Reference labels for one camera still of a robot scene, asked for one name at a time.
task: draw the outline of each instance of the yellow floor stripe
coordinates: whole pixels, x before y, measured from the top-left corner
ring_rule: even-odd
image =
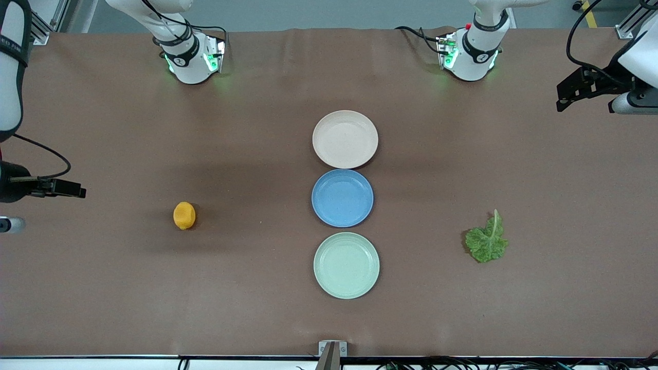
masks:
[[[590,7],[590,2],[588,0],[585,0],[585,1],[582,2],[582,10],[583,11],[586,11],[587,8],[589,8],[589,7]],[[594,13],[593,11],[589,12],[585,16],[585,20],[587,21],[587,26],[589,28],[596,28],[597,27],[596,26],[596,19],[594,19],[594,14],[593,13]]]

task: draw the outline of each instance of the robotic arm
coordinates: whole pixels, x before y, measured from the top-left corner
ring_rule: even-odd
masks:
[[[107,3],[135,18],[153,34],[162,47],[169,70],[185,84],[198,84],[218,72],[224,57],[225,40],[205,35],[179,13],[193,0],[107,0]]]
[[[10,138],[23,118],[21,87],[28,66],[32,12],[27,0],[0,0],[0,142]]]
[[[28,0],[0,0],[0,25],[0,142],[4,142],[23,119],[23,74],[28,66],[32,27]],[[0,160],[0,202],[14,202],[27,195],[84,198],[86,190],[52,176],[31,176],[25,167]]]
[[[494,67],[498,48],[509,29],[507,8],[533,7],[549,0],[468,0],[475,7],[472,26],[446,35],[438,42],[444,69],[466,81],[483,78]]]
[[[604,94],[620,94],[610,103],[610,113],[658,114],[658,13],[640,28],[602,70],[582,66],[557,85],[557,111],[572,103]]]

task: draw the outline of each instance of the gray floor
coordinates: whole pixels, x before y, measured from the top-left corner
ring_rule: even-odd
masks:
[[[514,10],[519,28],[570,28],[580,13],[571,0],[552,0]],[[605,0],[595,8],[599,27],[614,26],[636,0]],[[230,32],[290,28],[462,27],[473,18],[467,0],[197,0],[185,17],[193,24],[221,25]],[[145,32],[129,16],[99,0],[89,32]]]

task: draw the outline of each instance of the white robotic arm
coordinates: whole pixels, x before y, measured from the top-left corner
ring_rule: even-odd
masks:
[[[107,0],[135,18],[164,50],[169,70],[185,84],[198,84],[221,69],[224,40],[194,30],[179,13],[193,0]]]
[[[557,85],[557,111],[572,103],[605,94],[618,95],[608,103],[610,113],[658,114],[658,13],[642,24],[638,35],[605,68],[587,63]]]
[[[27,0],[0,0],[0,142],[18,130],[23,118],[21,89],[30,27]]]
[[[549,0],[468,0],[475,8],[472,26],[439,41],[441,66],[466,81],[483,78],[494,67],[498,47],[509,29],[507,8],[533,7]]]

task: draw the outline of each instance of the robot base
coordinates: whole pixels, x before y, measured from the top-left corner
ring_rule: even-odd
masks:
[[[439,54],[439,65],[442,69],[452,72],[455,77],[464,81],[477,81],[483,78],[489,69],[494,67],[498,51],[490,58],[488,63],[475,63],[462,44],[465,28],[436,40],[437,50],[445,51],[447,55]]]
[[[191,85],[206,81],[213,73],[222,70],[226,47],[225,41],[201,32],[194,32],[194,37],[199,40],[200,48],[187,66],[178,66],[176,58],[171,61],[165,56],[169,71],[175,74],[179,81]]]

